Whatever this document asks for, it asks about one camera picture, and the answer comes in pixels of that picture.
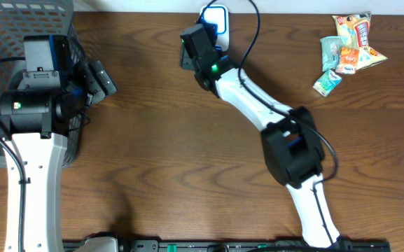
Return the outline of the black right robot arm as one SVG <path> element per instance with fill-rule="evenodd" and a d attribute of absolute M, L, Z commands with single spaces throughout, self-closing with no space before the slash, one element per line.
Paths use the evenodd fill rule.
<path fill-rule="evenodd" d="M 269 96 L 218 48 L 181 49 L 181 67 L 192 70 L 202 89 L 241 112 L 260 132 L 265 164 L 293 199 L 310 247 L 336 249 L 340 232 L 333 223 L 323 185 L 324 148 L 331 144 L 305 108 L 291 108 Z"/>

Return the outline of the orange tissue pack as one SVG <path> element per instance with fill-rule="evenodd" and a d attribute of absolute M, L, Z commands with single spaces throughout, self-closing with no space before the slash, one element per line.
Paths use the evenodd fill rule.
<path fill-rule="evenodd" d="M 341 47 L 338 64 L 335 71 L 339 74 L 355 74 L 359 60 L 359 50 Z"/>

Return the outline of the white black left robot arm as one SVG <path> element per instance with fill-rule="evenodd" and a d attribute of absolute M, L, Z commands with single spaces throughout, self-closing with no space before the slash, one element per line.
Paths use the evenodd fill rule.
<path fill-rule="evenodd" d="M 25 60 L 0 96 L 8 168 L 7 251 L 63 251 L 62 170 L 71 136 L 87 110 L 116 86 L 100 62 L 88 62 L 71 36 L 24 39 Z"/>

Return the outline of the mint green snack pouch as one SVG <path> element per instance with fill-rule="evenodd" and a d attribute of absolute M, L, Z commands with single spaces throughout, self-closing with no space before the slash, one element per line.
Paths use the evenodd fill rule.
<path fill-rule="evenodd" d="M 320 39 L 322 50 L 322 71 L 334 69 L 339 62 L 341 47 L 345 46 L 346 36 L 327 36 Z"/>

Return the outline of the yellow white snack bag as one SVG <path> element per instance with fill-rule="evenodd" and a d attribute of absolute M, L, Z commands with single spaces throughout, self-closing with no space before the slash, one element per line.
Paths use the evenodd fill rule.
<path fill-rule="evenodd" d="M 366 69 L 387 60 L 387 57 L 369 46 L 372 13 L 370 11 L 348 16 L 333 15 L 338 36 L 348 38 L 346 46 L 359 50 L 357 70 Z"/>

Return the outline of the green tissue pack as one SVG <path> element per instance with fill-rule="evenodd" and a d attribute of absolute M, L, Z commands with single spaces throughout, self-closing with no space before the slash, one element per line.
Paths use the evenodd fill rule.
<path fill-rule="evenodd" d="M 336 74 L 332 69 L 328 69 L 313 84 L 313 88 L 322 96 L 327 97 L 335 87 L 342 81 L 342 77 Z"/>

